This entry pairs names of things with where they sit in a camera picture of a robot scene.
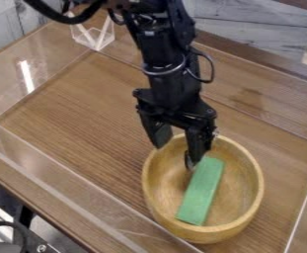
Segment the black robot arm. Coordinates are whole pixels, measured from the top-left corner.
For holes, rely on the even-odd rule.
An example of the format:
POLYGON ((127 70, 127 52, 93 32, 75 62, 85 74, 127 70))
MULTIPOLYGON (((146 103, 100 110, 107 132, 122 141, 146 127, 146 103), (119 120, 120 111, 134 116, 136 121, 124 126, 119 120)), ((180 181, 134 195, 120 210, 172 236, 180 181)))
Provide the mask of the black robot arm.
POLYGON ((215 110, 200 98, 199 59, 207 54, 192 46, 195 21, 182 0, 92 0, 124 26, 140 50, 142 71, 150 86, 134 91, 138 113, 155 148, 172 138, 174 127, 184 130, 184 166, 191 169, 211 149, 215 110))

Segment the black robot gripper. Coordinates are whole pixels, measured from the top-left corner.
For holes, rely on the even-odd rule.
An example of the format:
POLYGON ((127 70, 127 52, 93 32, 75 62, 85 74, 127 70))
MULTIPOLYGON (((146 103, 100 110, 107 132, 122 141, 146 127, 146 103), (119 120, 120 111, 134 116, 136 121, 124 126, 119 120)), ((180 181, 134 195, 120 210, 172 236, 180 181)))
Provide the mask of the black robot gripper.
POLYGON ((202 84, 198 62, 166 66, 143 65, 150 87, 136 89, 138 112, 155 148, 172 137, 171 126, 186 130, 184 165, 192 170, 211 149, 215 138, 216 112, 200 99, 202 84))

